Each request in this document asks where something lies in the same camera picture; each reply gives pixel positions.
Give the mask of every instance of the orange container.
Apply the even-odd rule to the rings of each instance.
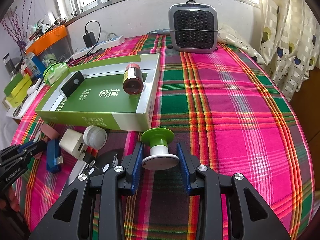
[[[66,37],[67,35],[68,33],[66,27],[64,25],[59,26],[41,36],[38,40],[32,43],[32,45],[26,49],[26,54],[28,54],[29,52],[33,52],[36,56],[38,56],[47,48],[49,48],[62,38]]]

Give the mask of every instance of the brown glass jar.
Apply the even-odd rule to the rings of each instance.
[[[125,68],[123,90],[129,95],[137,95],[142,92],[143,79],[142,72],[138,64],[130,63]]]

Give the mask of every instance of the black handle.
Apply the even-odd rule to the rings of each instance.
[[[241,174],[231,179],[233,194],[227,195],[230,240],[290,240],[287,230],[263,197]]]
[[[99,239],[125,240],[121,196],[118,193],[118,177],[125,176],[125,168],[116,166],[103,177],[99,212]]]
[[[196,239],[222,240],[223,222],[218,174],[204,165],[198,166],[196,173],[205,181],[204,193],[200,195]]]
[[[29,240],[86,239],[89,225],[84,227],[83,220],[88,218],[87,211],[82,209],[91,206],[89,185],[87,175],[76,178],[44,215]]]

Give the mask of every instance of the curtain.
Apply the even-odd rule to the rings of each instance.
[[[260,0],[260,9],[265,71],[290,101],[319,67],[320,26],[304,0]]]

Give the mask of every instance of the yellow box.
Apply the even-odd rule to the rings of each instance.
[[[7,100],[12,107],[19,106],[27,96],[28,88],[32,81],[30,76],[26,74],[18,85],[12,90],[11,94],[7,96]]]

